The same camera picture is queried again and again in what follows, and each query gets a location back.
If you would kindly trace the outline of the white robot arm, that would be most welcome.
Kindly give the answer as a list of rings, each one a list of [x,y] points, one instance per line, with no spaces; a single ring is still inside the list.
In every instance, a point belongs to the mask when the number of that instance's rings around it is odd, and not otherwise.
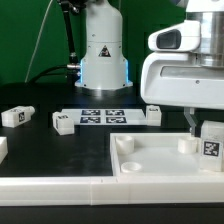
[[[172,0],[186,19],[152,33],[143,63],[145,103],[179,106],[189,122],[196,108],[224,110],[224,0]],[[86,8],[87,50],[75,83],[98,96],[132,85],[122,54],[122,16],[108,0]]]

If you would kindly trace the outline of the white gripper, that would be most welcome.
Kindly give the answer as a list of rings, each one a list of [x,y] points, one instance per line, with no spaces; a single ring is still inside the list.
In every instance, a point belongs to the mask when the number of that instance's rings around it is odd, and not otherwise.
[[[224,110],[224,69],[199,66],[188,53],[152,53],[143,64],[140,93],[147,104],[185,107],[194,136],[194,108]]]

